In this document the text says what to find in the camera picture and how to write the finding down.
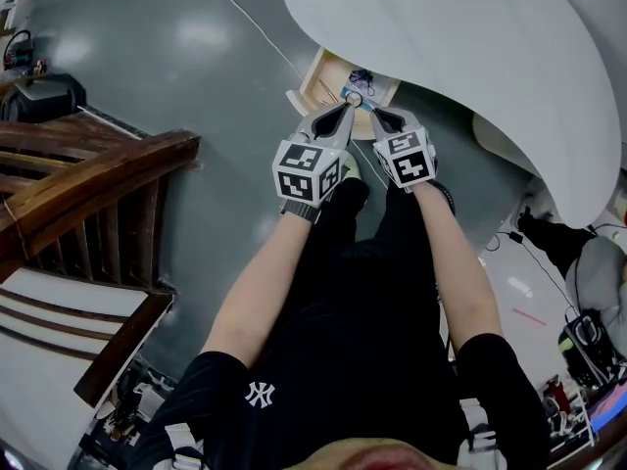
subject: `red object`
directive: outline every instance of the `red object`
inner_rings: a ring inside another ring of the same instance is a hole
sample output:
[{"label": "red object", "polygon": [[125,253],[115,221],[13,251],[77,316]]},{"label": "red object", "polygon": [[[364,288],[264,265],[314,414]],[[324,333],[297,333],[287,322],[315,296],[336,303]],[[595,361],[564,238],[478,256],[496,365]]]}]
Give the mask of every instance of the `red object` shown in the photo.
[{"label": "red object", "polygon": [[555,398],[557,405],[559,405],[559,410],[564,411],[566,414],[570,414],[570,402],[568,401],[568,397],[564,393],[564,388],[562,387],[561,383],[550,381],[549,390]]},{"label": "red object", "polygon": [[533,320],[534,322],[538,322],[539,324],[544,325],[545,327],[547,326],[547,322],[543,322],[542,320],[540,320],[539,318],[534,317],[533,315],[530,315],[529,313],[525,313],[524,311],[520,311],[518,308],[514,308],[512,310],[514,313],[518,313],[519,315],[522,315],[523,317],[527,317],[530,318],[531,320]]}]

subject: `shoe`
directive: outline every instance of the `shoe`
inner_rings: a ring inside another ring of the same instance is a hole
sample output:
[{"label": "shoe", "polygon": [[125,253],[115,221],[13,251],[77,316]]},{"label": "shoe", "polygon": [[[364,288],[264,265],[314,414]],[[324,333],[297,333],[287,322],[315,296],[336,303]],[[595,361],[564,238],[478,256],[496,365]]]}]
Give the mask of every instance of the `shoe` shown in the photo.
[{"label": "shoe", "polygon": [[510,223],[511,223],[512,229],[520,231],[520,228],[518,228],[518,220],[524,215],[531,213],[531,206],[533,206],[534,200],[535,200],[535,197],[531,195],[530,193],[526,193],[522,197],[522,200],[520,201],[520,205],[518,206],[518,211],[516,212],[516,214],[513,214],[511,217]]},{"label": "shoe", "polygon": [[342,181],[350,177],[353,177],[355,179],[358,179],[359,181],[362,181],[362,173],[360,172],[359,164],[355,160],[355,157],[353,157],[350,154],[350,152],[347,151],[346,153],[348,154],[348,158],[346,159],[346,161],[344,162],[344,165],[342,166],[344,170]]}]

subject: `gray floor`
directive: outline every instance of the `gray floor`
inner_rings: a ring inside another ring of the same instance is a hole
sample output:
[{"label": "gray floor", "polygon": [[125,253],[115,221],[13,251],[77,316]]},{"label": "gray floor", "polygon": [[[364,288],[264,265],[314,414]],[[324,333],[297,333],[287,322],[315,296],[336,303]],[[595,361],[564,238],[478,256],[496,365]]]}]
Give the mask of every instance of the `gray floor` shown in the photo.
[{"label": "gray floor", "polygon": [[[317,46],[282,0],[236,1],[307,71]],[[37,0],[29,27],[37,54],[82,82],[92,106],[150,133],[184,127],[203,136],[202,168],[176,176],[167,204],[162,267],[179,297],[142,350],[179,376],[276,221],[270,163],[279,140],[299,122],[285,91],[300,79],[227,0]],[[393,104],[413,110],[429,129],[440,180],[480,249],[528,174],[476,144],[464,107],[412,85],[403,85]],[[359,218],[364,238],[381,217],[384,189],[357,157],[371,189]]]}]

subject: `cable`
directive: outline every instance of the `cable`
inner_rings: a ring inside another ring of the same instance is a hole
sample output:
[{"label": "cable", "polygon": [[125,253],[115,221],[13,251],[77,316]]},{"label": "cable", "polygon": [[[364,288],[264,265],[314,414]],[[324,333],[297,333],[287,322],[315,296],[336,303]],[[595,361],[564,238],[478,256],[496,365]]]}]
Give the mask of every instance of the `cable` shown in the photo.
[{"label": "cable", "polygon": [[140,353],[136,353],[134,358],[136,358],[140,362],[146,364],[148,367],[150,367],[156,373],[159,373],[162,376],[168,378],[170,381],[172,381],[174,383],[174,385],[178,384],[178,380],[177,379],[172,378],[171,376],[169,376],[165,372],[160,371],[159,369],[157,369],[157,367],[153,367],[153,365],[148,360],[146,360]]},{"label": "cable", "polygon": [[[579,312],[577,311],[577,308],[575,308],[575,306],[573,306],[573,304],[570,302],[570,300],[568,299],[566,294],[561,290],[561,288],[557,285],[555,280],[551,277],[551,275],[547,272],[547,270],[542,266],[540,261],[533,255],[533,253],[531,251],[529,251],[529,248],[527,246],[525,246],[524,242],[522,241],[522,238],[523,238],[522,235],[520,235],[518,233],[515,233],[515,232],[498,231],[497,233],[494,234],[494,236],[497,237],[497,239],[499,239],[499,234],[507,235],[507,237],[509,237],[509,239],[511,239],[512,242],[515,242],[516,244],[520,244],[522,247],[524,247],[525,251],[527,251],[527,253],[529,253],[529,256],[531,256],[531,258],[533,258],[538,263],[538,266],[540,266],[542,268],[542,271],[544,271],[547,274],[547,276],[551,279],[551,281],[554,283],[554,285],[557,287],[557,289],[561,292],[561,295],[564,296],[564,300],[568,304],[568,308],[566,309],[566,313],[564,314],[564,318],[566,318],[566,314],[568,313],[568,311],[570,309],[572,309],[575,312],[575,314],[579,315]],[[488,249],[486,247],[486,251],[488,251],[489,253],[493,253],[494,251],[497,251],[500,246],[501,246],[501,240],[499,240],[499,244],[497,245],[497,247],[495,249]]]},{"label": "cable", "polygon": [[363,159],[366,161],[366,163],[370,166],[370,168],[372,169],[372,172],[374,172],[374,175],[379,179],[379,181],[381,181],[381,184],[383,185],[383,187],[387,190],[388,189],[388,185],[386,184],[386,182],[383,180],[383,178],[379,175],[379,173],[376,171],[376,169],[374,168],[374,165],[372,165],[372,163],[370,162],[370,160],[367,158],[367,156],[364,154],[364,152],[362,151],[362,149],[360,148],[360,146],[355,142],[355,140],[351,139],[351,143],[353,143],[355,145],[355,147],[357,148],[357,151],[360,152],[362,154]]},{"label": "cable", "polygon": [[542,268],[542,271],[544,271],[547,274],[547,276],[551,279],[551,281],[554,283],[554,285],[557,287],[557,289],[561,292],[561,295],[564,296],[564,299],[568,303],[568,306],[570,306],[570,308],[572,308],[575,311],[576,314],[579,314],[579,312],[577,311],[577,308],[575,308],[572,305],[570,300],[566,297],[566,294],[561,290],[561,288],[557,285],[557,283],[554,281],[554,279],[551,277],[551,275],[547,272],[547,270],[542,266],[542,264],[538,261],[538,259],[533,255],[533,253],[531,251],[529,251],[529,248],[527,246],[525,246],[524,242],[520,242],[520,245],[525,248],[527,253],[529,253],[529,256],[531,256],[531,258],[533,258],[538,263],[538,266],[540,266]]},{"label": "cable", "polygon": [[256,22],[256,21],[255,21],[255,20],[251,17],[251,15],[250,15],[250,14],[248,14],[248,13],[247,13],[244,9],[242,9],[242,7],[241,7],[241,6],[240,6],[237,2],[235,2],[235,0],[228,0],[228,1],[229,1],[230,3],[232,3],[232,4],[235,6],[235,8],[236,8],[239,12],[241,12],[244,16],[246,16],[246,18],[248,19],[248,21],[250,21],[250,22],[251,22],[251,23],[255,26],[255,28],[259,30],[259,33],[261,33],[261,34],[262,34],[262,36],[265,38],[265,41],[266,41],[268,44],[270,44],[270,45],[272,46],[272,48],[273,48],[273,49],[274,49],[274,50],[275,50],[275,51],[279,54],[279,56],[281,56],[281,58],[283,58],[283,59],[285,60],[285,62],[286,62],[286,63],[287,63],[290,67],[292,67],[292,70],[294,70],[294,72],[296,73],[296,75],[297,75],[297,76],[299,76],[299,78],[302,80],[302,79],[303,79],[303,76],[301,75],[301,73],[297,70],[297,68],[294,66],[294,64],[293,64],[293,63],[292,63],[289,59],[287,59],[287,56],[285,56],[285,54],[283,54],[283,52],[281,52],[281,49],[279,49],[279,48],[278,48],[278,47],[274,44],[274,42],[272,42],[272,40],[270,40],[270,39],[269,39],[269,37],[265,34],[264,29],[263,29],[261,26],[259,26],[259,23],[257,23],[257,22]]},{"label": "cable", "polygon": [[611,226],[612,228],[622,228],[623,230],[627,230],[627,226],[621,226],[620,224],[612,224],[612,223],[604,223],[599,226],[595,226],[594,228],[598,230],[599,228],[603,228],[604,226]]},{"label": "cable", "polygon": [[496,248],[494,248],[494,249],[488,249],[488,248],[486,247],[486,251],[487,251],[488,253],[495,253],[496,251],[498,251],[498,250],[501,248],[501,239],[499,238],[499,233],[501,233],[501,234],[503,234],[503,235],[509,235],[506,231],[498,231],[497,233],[495,233],[495,234],[494,234],[494,236],[495,236],[495,238],[497,239],[497,241],[498,241],[499,243],[497,244],[497,247],[496,247]]},{"label": "cable", "polygon": [[[294,70],[296,75],[299,76],[299,78],[302,80],[303,76],[301,75],[301,73],[297,70],[297,68],[294,66],[294,64],[287,58],[287,56],[285,56],[285,54],[283,54],[281,49],[279,49],[274,44],[274,42],[272,42],[272,40],[269,39],[267,34],[265,34],[264,29],[259,25],[259,23],[257,23],[250,14],[248,14],[237,2],[235,2],[235,0],[228,0],[228,1],[231,4],[233,4],[235,6],[235,8],[239,12],[241,12],[248,19],[248,21],[250,21],[255,26],[256,29],[259,30],[259,33],[262,34],[262,36],[265,38],[265,41],[272,46],[272,48],[279,54],[279,56],[281,56],[281,58],[283,58],[285,60],[285,62],[292,68],[292,70]],[[376,171],[376,169],[374,168],[374,165],[372,165],[370,163],[370,160],[365,156],[365,154],[363,153],[362,149],[357,145],[357,143],[355,141],[353,141],[353,140],[351,140],[351,141],[357,147],[358,151],[362,154],[362,157],[365,159],[366,163],[370,166],[370,168],[372,169],[372,172],[374,172],[374,175],[376,175],[376,177],[379,179],[379,181],[381,181],[381,184],[387,190],[388,185],[385,183],[385,181],[381,178],[379,173]]]},{"label": "cable", "polygon": [[499,235],[495,233],[493,238],[497,239],[498,244],[497,244],[497,247],[495,247],[494,249],[488,249],[488,246],[486,246],[486,251],[488,253],[495,253],[496,251],[499,250],[499,247],[501,246],[501,239],[499,238]]}]

